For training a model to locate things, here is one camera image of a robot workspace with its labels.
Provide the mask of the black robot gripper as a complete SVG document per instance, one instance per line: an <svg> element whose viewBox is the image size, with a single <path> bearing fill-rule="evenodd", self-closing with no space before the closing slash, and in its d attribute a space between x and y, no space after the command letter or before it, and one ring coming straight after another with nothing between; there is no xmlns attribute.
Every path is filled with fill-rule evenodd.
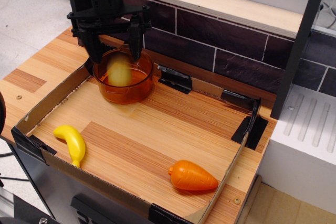
<svg viewBox="0 0 336 224"><path fill-rule="evenodd" d="M129 33L128 45L133 61L141 58L143 35L151 29L149 7L129 5L124 0L70 0L74 37L80 37L93 63L101 63L106 46L99 39L102 34ZM97 31L80 31L80 29Z"/></svg>

